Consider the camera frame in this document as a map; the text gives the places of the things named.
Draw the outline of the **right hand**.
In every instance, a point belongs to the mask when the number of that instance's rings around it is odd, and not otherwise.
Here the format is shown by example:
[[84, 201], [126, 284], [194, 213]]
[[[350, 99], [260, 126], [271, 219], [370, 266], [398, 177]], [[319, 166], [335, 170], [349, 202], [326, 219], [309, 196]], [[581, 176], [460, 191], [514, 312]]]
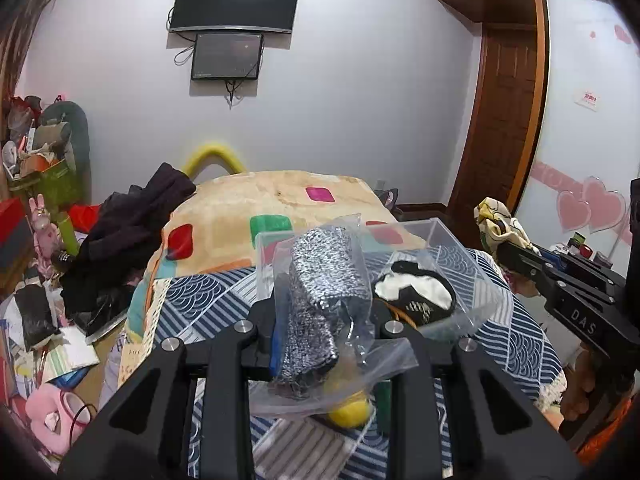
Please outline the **right hand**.
[[561, 401], [565, 420], [574, 422], [589, 411], [589, 393], [596, 388], [600, 359], [586, 344], [580, 346], [575, 363], [566, 373], [567, 388]]

